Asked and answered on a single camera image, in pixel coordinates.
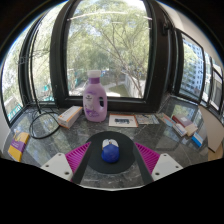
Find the round plate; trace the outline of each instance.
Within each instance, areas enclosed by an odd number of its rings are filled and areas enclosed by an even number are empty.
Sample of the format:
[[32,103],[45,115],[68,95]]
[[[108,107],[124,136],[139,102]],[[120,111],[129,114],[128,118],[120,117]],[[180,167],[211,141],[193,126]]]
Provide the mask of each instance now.
[[[105,139],[114,139],[118,143],[120,158],[115,163],[107,163],[102,157],[102,143]],[[86,142],[91,142],[89,149],[91,156],[88,165],[97,172],[104,174],[117,174],[126,171],[135,161],[133,154],[134,142],[124,134],[114,131],[105,131],[90,137]]]

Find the pink object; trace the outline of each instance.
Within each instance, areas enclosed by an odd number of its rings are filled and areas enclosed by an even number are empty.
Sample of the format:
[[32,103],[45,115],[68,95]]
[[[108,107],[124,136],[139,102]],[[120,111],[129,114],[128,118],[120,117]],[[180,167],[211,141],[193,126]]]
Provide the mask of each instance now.
[[152,174],[152,171],[157,161],[159,160],[160,154],[158,154],[157,152],[154,152],[152,149],[149,149],[143,145],[140,145],[139,143],[135,142],[135,145],[137,146],[148,171],[150,172],[150,174]]
[[83,92],[83,109],[89,121],[101,122],[107,116],[107,95],[100,83],[100,70],[90,70],[87,73],[89,83]]
[[87,142],[84,145],[79,146],[78,148],[73,149],[72,151],[65,154],[65,157],[70,165],[72,172],[74,173],[79,166],[82,158],[84,157],[89,145],[91,142]]

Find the sky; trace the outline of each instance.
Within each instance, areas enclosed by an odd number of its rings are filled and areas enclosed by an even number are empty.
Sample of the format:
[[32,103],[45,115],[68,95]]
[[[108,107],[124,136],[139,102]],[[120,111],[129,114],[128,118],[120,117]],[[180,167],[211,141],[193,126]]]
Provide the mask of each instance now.
[[127,4],[129,5],[136,6],[142,10],[145,10],[145,5],[143,1],[140,0],[123,0],[123,1],[127,2]]

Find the small box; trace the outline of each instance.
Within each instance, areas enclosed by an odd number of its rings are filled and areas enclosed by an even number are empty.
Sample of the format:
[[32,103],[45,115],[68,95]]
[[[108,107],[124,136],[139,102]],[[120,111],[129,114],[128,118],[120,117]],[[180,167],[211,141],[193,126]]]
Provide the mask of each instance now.
[[70,128],[82,113],[82,107],[72,106],[58,116],[58,123],[62,127]]

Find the plastic bottle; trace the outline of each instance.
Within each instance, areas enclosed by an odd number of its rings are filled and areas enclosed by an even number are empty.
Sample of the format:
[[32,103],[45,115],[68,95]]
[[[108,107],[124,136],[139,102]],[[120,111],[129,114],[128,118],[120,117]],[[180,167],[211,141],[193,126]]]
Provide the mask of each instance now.
[[[100,83],[100,70],[87,72],[89,83],[83,92],[83,108],[89,121],[101,122],[107,116],[107,95]],[[100,105],[100,97],[103,98],[103,107]]]

